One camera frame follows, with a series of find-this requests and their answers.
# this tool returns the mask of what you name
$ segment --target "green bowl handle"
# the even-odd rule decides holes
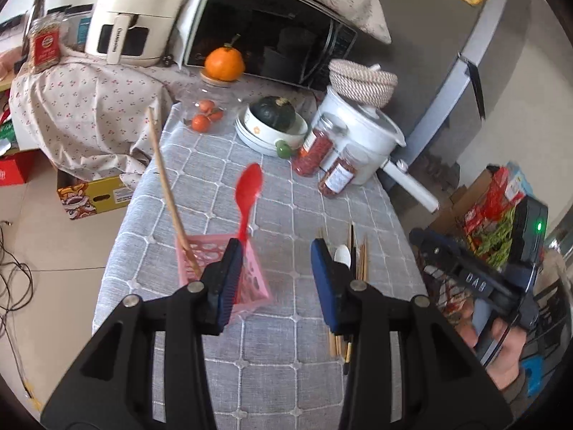
[[[274,144],[277,148],[277,156],[279,158],[289,159],[293,155],[293,150],[290,145],[284,140],[277,140]]]

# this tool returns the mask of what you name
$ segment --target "microwave oven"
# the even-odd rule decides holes
[[[314,0],[190,0],[175,27],[174,60],[203,66],[236,34],[246,74],[315,90],[326,90],[330,60],[345,58],[357,37]]]

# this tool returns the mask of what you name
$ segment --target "rope basket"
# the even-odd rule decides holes
[[[395,74],[368,69],[345,59],[331,60],[328,67],[334,90],[361,104],[385,107],[398,84]]]

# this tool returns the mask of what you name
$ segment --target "human hand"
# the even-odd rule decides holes
[[[474,348],[478,336],[472,325],[473,301],[466,300],[460,313],[462,320],[456,326],[456,331],[469,347]],[[492,325],[493,338],[500,341],[506,328],[507,323],[497,318]],[[488,365],[486,371],[498,389],[507,388],[519,376],[519,357],[525,346],[526,338],[527,333],[519,327],[509,330],[497,357]]]

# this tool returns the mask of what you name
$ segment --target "white pot handle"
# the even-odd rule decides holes
[[[436,199],[428,189],[423,187],[423,185],[412,178],[412,176],[410,176],[406,171],[398,168],[390,160],[388,160],[381,168],[385,173],[388,173],[388,176],[406,189],[430,213],[434,213],[439,210],[438,199]]]
[[[121,51],[125,43],[125,36],[130,28],[131,14],[118,14],[114,20],[111,30],[110,43],[108,44],[107,63],[109,65],[119,64]]]

